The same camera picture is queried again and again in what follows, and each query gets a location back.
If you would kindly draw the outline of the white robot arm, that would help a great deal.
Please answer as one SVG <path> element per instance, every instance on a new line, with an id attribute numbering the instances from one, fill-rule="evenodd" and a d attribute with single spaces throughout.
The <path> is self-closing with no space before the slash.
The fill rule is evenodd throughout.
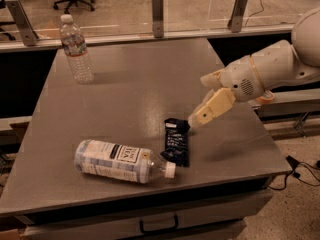
<path id="1" fill-rule="evenodd" d="M 289 41 L 280 40 L 202 76 L 200 81 L 209 92 L 189 115 L 188 124 L 202 127 L 236 102 L 253 100 L 278 87 L 317 82 L 319 77 L 320 8 L 315 8 L 295 23 Z"/>

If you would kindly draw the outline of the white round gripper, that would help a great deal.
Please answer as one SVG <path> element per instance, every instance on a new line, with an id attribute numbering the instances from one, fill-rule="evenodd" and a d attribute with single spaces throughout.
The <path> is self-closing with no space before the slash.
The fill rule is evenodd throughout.
<path id="1" fill-rule="evenodd" d="M 246 102 L 264 93 L 249 55 L 228 64 L 223 70 L 202 76 L 200 81 L 205 87 L 213 90 L 206 94 L 188 117 L 188 124 L 191 128 L 202 127 L 228 112 L 236 100 Z"/>

